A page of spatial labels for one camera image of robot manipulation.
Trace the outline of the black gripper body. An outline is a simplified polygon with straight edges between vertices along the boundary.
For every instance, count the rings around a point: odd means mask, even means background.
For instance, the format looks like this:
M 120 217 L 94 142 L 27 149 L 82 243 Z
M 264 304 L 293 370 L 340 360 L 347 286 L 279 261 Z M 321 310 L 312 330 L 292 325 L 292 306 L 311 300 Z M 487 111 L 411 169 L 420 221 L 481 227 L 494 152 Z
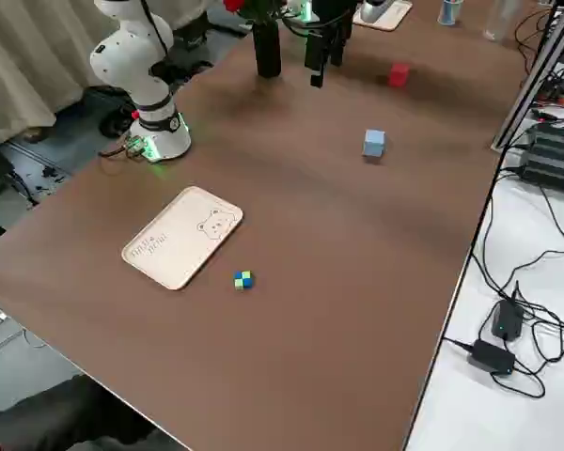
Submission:
M 337 22 L 344 16 L 353 14 L 356 5 L 355 0 L 312 0 L 311 10 L 314 19 L 310 22 L 310 26 L 318 27 Z

